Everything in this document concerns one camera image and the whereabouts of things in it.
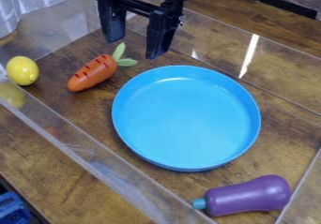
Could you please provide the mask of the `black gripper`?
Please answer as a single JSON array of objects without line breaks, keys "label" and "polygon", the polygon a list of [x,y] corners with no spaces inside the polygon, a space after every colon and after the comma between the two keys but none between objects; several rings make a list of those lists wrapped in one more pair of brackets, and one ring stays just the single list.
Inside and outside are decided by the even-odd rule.
[{"label": "black gripper", "polygon": [[182,25],[186,0],[163,0],[160,7],[167,11],[155,10],[150,3],[140,0],[96,1],[102,31],[108,43],[124,37],[127,10],[136,9],[150,15],[146,57],[152,60],[168,51],[176,28]]}]

